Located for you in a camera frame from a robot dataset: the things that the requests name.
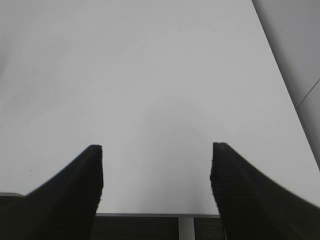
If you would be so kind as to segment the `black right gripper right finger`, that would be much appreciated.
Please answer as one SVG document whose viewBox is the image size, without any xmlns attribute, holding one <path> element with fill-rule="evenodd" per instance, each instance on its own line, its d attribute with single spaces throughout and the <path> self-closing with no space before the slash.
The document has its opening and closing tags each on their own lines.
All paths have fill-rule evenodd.
<svg viewBox="0 0 320 240">
<path fill-rule="evenodd" d="M 270 179 L 225 142 L 212 144 L 210 185 L 228 240 L 320 238 L 320 208 Z"/>
</svg>

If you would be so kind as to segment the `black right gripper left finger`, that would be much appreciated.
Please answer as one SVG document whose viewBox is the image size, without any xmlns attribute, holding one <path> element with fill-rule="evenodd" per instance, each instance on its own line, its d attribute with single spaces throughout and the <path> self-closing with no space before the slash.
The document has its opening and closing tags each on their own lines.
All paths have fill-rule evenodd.
<svg viewBox="0 0 320 240">
<path fill-rule="evenodd" d="M 103 151 L 88 146 L 54 177 L 0 211 L 2 240 L 88 240 L 104 186 Z"/>
</svg>

